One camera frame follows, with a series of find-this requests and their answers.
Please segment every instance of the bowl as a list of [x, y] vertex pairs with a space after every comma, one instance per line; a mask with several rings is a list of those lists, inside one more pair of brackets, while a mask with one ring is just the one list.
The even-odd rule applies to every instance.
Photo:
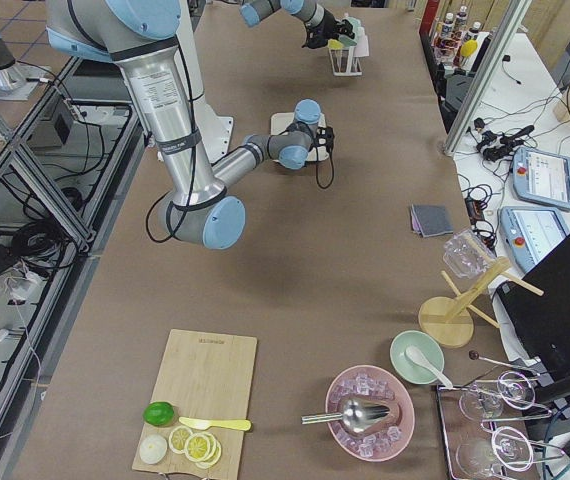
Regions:
[[426, 385], [436, 380], [436, 376], [424, 367], [416, 365], [405, 356], [410, 345], [418, 347], [423, 355], [441, 372], [445, 366], [443, 350], [436, 340], [418, 330], [407, 330], [396, 335], [389, 349], [389, 356], [396, 372], [405, 380], [418, 385]]
[[414, 433], [414, 405], [400, 380], [387, 370], [373, 365], [350, 367], [341, 372], [327, 390], [325, 411], [336, 412], [340, 399], [352, 394], [374, 399], [393, 398], [400, 407], [401, 419], [398, 425], [364, 438], [349, 435], [341, 422], [329, 422], [329, 430], [340, 447], [366, 462], [384, 462], [405, 450]]

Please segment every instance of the spoon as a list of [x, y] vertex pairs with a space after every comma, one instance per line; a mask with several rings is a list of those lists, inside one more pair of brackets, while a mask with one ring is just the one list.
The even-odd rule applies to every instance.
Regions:
[[362, 395], [341, 398], [336, 413], [319, 413], [301, 417], [303, 425], [339, 420], [345, 431], [354, 437], [364, 437], [395, 425], [400, 420], [398, 403], [386, 399], [374, 399]]
[[454, 384], [452, 381], [443, 374], [438, 368], [436, 368], [432, 362], [430, 362], [420, 348], [416, 345], [408, 345], [405, 349], [405, 356], [409, 358], [412, 362], [414, 362], [419, 367], [426, 368], [430, 372], [432, 372], [438, 380], [443, 384], [443, 386], [449, 390], [454, 388]]
[[178, 421], [195, 430], [207, 430], [210, 427], [229, 428], [246, 432], [252, 428], [249, 420], [202, 420], [200, 418], [178, 417]]

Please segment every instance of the pink bowl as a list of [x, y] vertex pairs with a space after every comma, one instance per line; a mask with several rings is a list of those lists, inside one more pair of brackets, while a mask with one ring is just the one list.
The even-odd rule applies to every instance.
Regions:
[[401, 409], [401, 421], [397, 428], [384, 429], [365, 439], [349, 435], [341, 422], [330, 422], [327, 424], [329, 430], [341, 448], [366, 462], [384, 462], [405, 450], [414, 433], [414, 405], [403, 384], [387, 370], [373, 365], [350, 367], [330, 385], [325, 397], [325, 411], [336, 412], [340, 399], [352, 394], [393, 398]]

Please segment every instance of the label on robot arm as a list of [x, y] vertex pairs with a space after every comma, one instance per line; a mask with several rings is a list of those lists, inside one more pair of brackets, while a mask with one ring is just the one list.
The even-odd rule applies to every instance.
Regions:
[[144, 113], [158, 113], [182, 104], [178, 85], [172, 73], [166, 70], [132, 77], [132, 90]]

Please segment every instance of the green lime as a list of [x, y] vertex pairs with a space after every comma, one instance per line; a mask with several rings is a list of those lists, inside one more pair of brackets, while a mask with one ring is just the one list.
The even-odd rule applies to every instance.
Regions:
[[168, 402], [150, 403], [143, 412], [143, 420], [155, 427], [166, 427], [174, 420], [174, 407]]

